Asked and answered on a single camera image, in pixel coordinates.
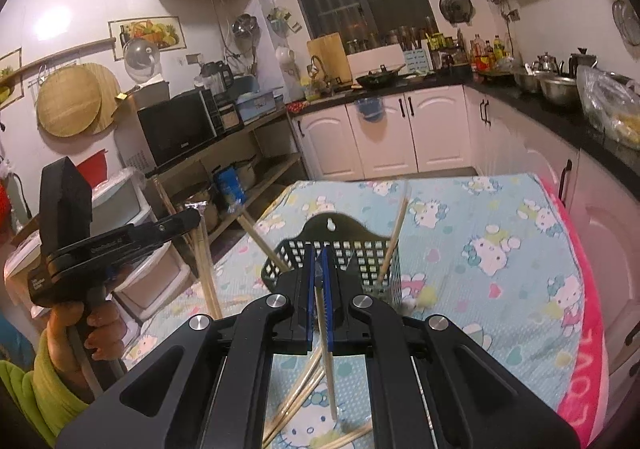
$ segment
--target picture frame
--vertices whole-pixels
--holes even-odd
[[[161,52],[186,48],[180,19],[176,16],[134,17],[109,21],[109,35],[116,39],[113,60],[122,61],[123,47],[131,39],[142,37],[153,42]]]
[[[0,109],[24,97],[22,76],[14,77],[8,83],[2,83],[2,77],[22,67],[22,48],[0,57]]]

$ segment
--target black countertop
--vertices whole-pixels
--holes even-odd
[[[498,98],[539,124],[544,125],[576,149],[584,150],[640,201],[640,152],[607,138],[587,122],[582,112],[569,114],[557,112],[553,106],[549,106],[546,103],[542,95],[522,93],[516,86],[496,86],[494,84],[475,82],[468,66],[458,66],[445,74],[437,73],[420,81],[403,79],[395,86],[382,90],[351,90],[341,94],[342,96],[334,96],[313,102],[301,112],[292,116],[349,104],[368,96],[398,95],[404,92],[460,84],[484,93],[484,95]]]

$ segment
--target pink tablecloth border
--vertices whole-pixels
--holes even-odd
[[[569,234],[584,285],[584,311],[580,345],[578,346],[574,374],[572,374],[569,388],[558,406],[558,415],[575,429],[580,438],[581,446],[585,448],[602,429],[609,395],[607,369],[609,365],[604,344],[600,298],[589,259],[584,253],[569,213],[554,194],[551,186],[544,181],[542,181],[542,185],[547,197],[560,214]]]

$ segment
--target silver bolt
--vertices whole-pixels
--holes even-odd
[[[194,315],[191,319],[189,319],[189,326],[192,330],[204,330],[211,319],[209,319],[206,315]]]
[[[449,320],[442,315],[434,315],[429,317],[429,326],[432,330],[441,332],[449,327]]]
[[[287,304],[287,298],[282,294],[271,294],[267,298],[267,305],[271,308],[280,308]]]
[[[373,304],[373,299],[368,295],[356,295],[353,298],[353,305],[356,308],[369,308]]]

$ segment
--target bamboo cutting board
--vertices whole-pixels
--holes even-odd
[[[53,136],[83,132],[100,111],[102,97],[94,74],[82,66],[66,66],[50,74],[40,88],[36,114]]]
[[[120,85],[111,70],[101,64],[87,63],[82,67],[94,74],[100,87],[100,98],[102,99],[100,111],[86,130],[87,133],[97,134],[113,124],[113,113],[118,108],[116,95],[120,93]]]
[[[340,34],[325,35],[308,41],[306,49],[309,51],[309,55],[317,55],[320,58],[330,79],[340,77],[343,83],[353,80]]]

